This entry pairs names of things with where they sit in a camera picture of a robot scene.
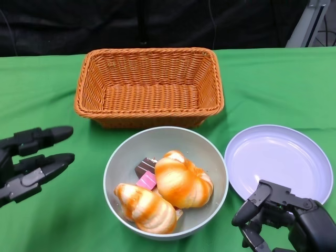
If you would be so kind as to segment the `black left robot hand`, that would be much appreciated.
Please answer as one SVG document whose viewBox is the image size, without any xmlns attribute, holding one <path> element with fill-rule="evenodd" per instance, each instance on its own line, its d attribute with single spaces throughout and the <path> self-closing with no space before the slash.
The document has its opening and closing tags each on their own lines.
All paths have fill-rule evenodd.
<svg viewBox="0 0 336 252">
<path fill-rule="evenodd" d="M 34 128 L 1 139 L 1 207 L 19 203 L 39 192 L 75 160 L 72 153 L 37 155 L 13 163 L 14 156 L 28 156 L 54 146 L 72 136 L 71 126 Z"/>
</svg>

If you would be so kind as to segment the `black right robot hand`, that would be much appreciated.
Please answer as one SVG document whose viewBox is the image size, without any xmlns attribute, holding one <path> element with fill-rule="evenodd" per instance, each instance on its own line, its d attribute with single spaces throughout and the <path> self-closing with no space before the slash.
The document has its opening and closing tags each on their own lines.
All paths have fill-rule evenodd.
<svg viewBox="0 0 336 252">
<path fill-rule="evenodd" d="M 233 217 L 232 225 L 243 235 L 242 246 L 252 251 L 270 251 L 260 235 L 263 225 L 288 228 L 294 251 L 335 251 L 335 222 L 323 205 L 265 180 L 259 181 Z"/>
</svg>

